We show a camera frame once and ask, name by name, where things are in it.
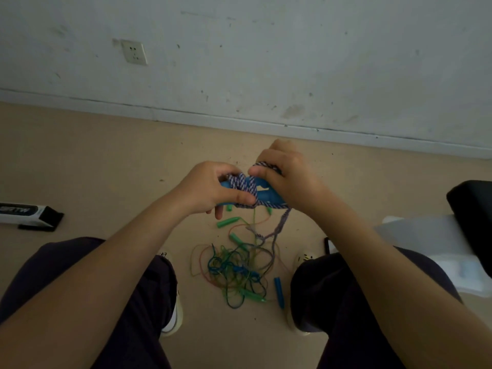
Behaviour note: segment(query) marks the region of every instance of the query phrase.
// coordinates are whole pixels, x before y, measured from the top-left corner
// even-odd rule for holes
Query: black label
[[[0,214],[31,216],[36,212],[37,206],[31,206],[30,204],[0,203]]]

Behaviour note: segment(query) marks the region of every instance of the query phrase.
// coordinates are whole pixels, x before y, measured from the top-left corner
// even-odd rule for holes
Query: beige floor
[[[172,188],[195,163],[220,160],[246,170],[273,140],[0,104],[0,200],[49,204],[66,214],[54,233],[0,225],[0,295],[22,263],[44,243],[82,235],[106,238]],[[325,183],[372,224],[386,215],[450,213],[445,198],[450,188],[467,179],[492,179],[490,161],[327,142],[299,140],[298,145]],[[251,211],[241,215],[251,218]],[[264,233],[278,217],[265,225]],[[211,216],[193,216],[168,240],[186,314],[182,329],[162,342],[171,364],[175,368],[315,367],[325,335],[291,334],[276,303],[248,302],[231,310],[217,289],[190,276],[191,249],[199,243],[227,245],[226,231],[215,228]],[[279,238],[283,260],[290,266],[305,245],[322,254],[322,239],[311,220],[294,212]],[[272,274],[288,285],[289,275],[279,266]],[[481,301],[470,300],[490,323]]]

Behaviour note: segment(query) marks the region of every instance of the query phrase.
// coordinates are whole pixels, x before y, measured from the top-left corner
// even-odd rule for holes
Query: person's right arm
[[[353,272],[379,327],[409,368],[491,368],[492,332],[313,174],[292,142],[276,140],[254,166],[292,208],[311,217]]]

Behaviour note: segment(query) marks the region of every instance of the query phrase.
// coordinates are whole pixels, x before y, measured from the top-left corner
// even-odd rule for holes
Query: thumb
[[[267,182],[280,194],[285,177],[279,173],[275,172],[271,168],[263,166],[252,166],[249,168],[248,173],[251,176],[267,180]]]
[[[237,189],[229,189],[229,188],[221,188],[220,189],[220,203],[230,202],[230,203],[242,203],[242,204],[255,204],[256,198],[254,195],[237,190]]]

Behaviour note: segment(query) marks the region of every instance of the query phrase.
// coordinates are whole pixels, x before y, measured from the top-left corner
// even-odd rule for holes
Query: dark pants
[[[0,302],[0,324],[102,242],[78,238],[41,247],[5,292]],[[413,251],[400,251],[459,299],[451,281],[432,260]],[[93,367],[170,368],[158,338],[171,319],[176,290],[171,264],[156,256]],[[319,368],[403,367],[340,254],[309,260],[299,267],[291,283],[291,308],[299,328],[324,331],[330,337]]]

